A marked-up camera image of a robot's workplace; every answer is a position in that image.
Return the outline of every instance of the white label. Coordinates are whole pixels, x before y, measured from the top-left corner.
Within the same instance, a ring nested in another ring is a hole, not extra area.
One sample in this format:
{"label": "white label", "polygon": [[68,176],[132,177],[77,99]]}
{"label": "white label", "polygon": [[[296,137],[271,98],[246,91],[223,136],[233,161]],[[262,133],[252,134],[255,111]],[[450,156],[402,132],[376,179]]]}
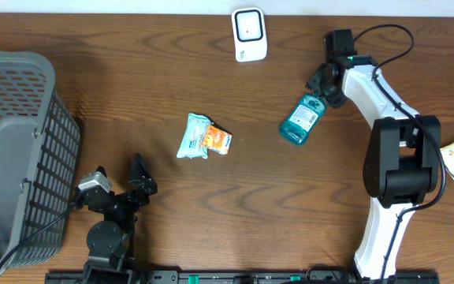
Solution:
{"label": "white label", "polygon": [[302,127],[304,130],[309,131],[317,119],[318,115],[313,110],[310,110],[303,105],[299,105],[289,120]]}

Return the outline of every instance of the orange package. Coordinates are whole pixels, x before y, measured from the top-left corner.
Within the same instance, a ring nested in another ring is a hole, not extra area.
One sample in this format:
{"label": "orange package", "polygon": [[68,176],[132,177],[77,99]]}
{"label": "orange package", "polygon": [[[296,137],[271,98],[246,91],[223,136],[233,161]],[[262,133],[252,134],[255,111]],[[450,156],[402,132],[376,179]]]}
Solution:
{"label": "orange package", "polygon": [[210,150],[216,151],[219,154],[225,155],[229,152],[230,141],[232,138],[233,136],[230,133],[221,131],[214,126],[209,125],[201,145]]}

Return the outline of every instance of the white background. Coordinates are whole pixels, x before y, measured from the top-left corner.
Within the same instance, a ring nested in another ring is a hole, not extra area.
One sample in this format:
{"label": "white background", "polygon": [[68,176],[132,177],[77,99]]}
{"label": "white background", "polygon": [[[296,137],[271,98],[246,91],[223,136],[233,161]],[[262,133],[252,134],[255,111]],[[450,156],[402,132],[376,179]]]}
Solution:
{"label": "white background", "polygon": [[454,0],[0,0],[0,12],[230,14],[257,6],[267,15],[454,17]]}

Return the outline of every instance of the mouthwash bottle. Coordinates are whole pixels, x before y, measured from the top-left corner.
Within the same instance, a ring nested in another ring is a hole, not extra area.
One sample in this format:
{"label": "mouthwash bottle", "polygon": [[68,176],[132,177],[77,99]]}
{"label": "mouthwash bottle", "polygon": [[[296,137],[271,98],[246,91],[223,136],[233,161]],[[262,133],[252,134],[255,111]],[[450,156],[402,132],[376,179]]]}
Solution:
{"label": "mouthwash bottle", "polygon": [[327,105],[317,95],[304,95],[290,118],[283,121],[280,134],[295,145],[304,145],[326,110]]}

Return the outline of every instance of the wood grain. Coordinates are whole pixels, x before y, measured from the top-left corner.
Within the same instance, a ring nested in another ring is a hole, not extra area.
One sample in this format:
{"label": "wood grain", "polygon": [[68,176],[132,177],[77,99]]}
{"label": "wood grain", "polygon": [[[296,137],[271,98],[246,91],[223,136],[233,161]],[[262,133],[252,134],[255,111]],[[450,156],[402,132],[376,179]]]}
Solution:
{"label": "wood grain", "polygon": [[[408,26],[416,46],[384,67],[385,77],[412,107],[438,116],[443,144],[454,141],[454,19],[267,17],[267,58],[239,64],[229,17],[0,14],[0,50],[34,51],[53,63],[57,90],[84,121],[79,176],[103,165],[121,192],[131,158],[145,157],[159,193],[137,224],[142,263],[296,271],[351,264],[368,213],[362,164],[370,129],[351,102],[328,110],[304,147],[284,141],[278,126],[322,63],[327,31],[357,34],[387,22]],[[406,46],[406,35],[391,29],[356,45],[379,62]],[[176,159],[189,112],[233,134],[228,155]],[[81,269],[87,232],[101,219],[73,212],[57,256],[7,271],[0,283]],[[442,283],[454,283],[453,182],[438,206],[413,217],[397,267],[435,269]]]}

